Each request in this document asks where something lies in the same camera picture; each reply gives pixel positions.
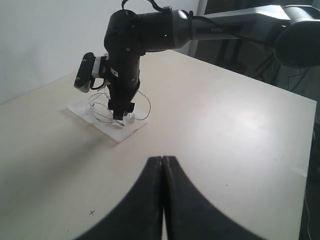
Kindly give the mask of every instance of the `robot end effector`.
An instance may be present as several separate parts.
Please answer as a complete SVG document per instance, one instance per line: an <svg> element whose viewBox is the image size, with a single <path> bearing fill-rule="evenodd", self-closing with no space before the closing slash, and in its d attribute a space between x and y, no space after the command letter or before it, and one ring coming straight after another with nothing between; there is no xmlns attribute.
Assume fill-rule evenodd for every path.
<svg viewBox="0 0 320 240"><path fill-rule="evenodd" d="M108 56L87 53L82 59L74 87L87 93L107 86L108 108L116 120L134 110L131 100L140 86L140 56L146 52L178 49L192 40L243 38L273 47L285 66L320 65L320 11L314 7L270 5L205 17L161 9L145 14L115 12L104 38ZM103 84L94 87L95 78L104 79Z"/></svg>

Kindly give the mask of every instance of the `floor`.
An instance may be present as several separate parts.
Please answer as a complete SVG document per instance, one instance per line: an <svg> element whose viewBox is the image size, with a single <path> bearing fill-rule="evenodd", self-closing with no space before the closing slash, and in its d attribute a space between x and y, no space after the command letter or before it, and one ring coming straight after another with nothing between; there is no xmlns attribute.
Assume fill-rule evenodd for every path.
<svg viewBox="0 0 320 240"><path fill-rule="evenodd" d="M306 182L306 201L304 202L299 240L320 239L320 125L314 126L315 139L312 141L308 179Z"/></svg>

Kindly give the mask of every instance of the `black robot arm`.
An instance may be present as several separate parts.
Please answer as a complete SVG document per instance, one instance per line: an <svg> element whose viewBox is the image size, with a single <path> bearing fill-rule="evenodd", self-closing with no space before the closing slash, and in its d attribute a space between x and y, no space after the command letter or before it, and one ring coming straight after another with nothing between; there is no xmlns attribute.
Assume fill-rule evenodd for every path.
<svg viewBox="0 0 320 240"><path fill-rule="evenodd" d="M85 93L107 86L115 120L134 110L131 100L140 86L139 62L146 52L178 49L192 40L242 38L273 47L285 66L320 65L320 11L312 6L269 5L206 16L153 7L158 12L115 12L104 38L108 56L87 53L82 59L74 86ZM98 88L95 78L104 79Z"/></svg>

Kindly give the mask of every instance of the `table surface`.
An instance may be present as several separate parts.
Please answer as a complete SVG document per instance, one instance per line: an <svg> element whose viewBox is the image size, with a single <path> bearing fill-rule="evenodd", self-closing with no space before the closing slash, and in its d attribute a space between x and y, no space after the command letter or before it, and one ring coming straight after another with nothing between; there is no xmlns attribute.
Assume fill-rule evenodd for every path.
<svg viewBox="0 0 320 240"><path fill-rule="evenodd" d="M316 102L174 51L140 65L151 115L120 144L66 109L75 73L0 105L0 238L74 239L172 155L232 220L298 239Z"/></svg>

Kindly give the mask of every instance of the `white wall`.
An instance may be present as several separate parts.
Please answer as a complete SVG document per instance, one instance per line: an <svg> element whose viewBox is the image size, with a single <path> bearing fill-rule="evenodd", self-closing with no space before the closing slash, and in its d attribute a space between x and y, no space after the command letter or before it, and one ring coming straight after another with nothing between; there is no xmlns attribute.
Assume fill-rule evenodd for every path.
<svg viewBox="0 0 320 240"><path fill-rule="evenodd" d="M156 2L194 12L199 5ZM154 12L146 0L130 0L126 8ZM76 70L86 52L103 54L109 18L119 9L121 0L0 0L0 104Z"/></svg>

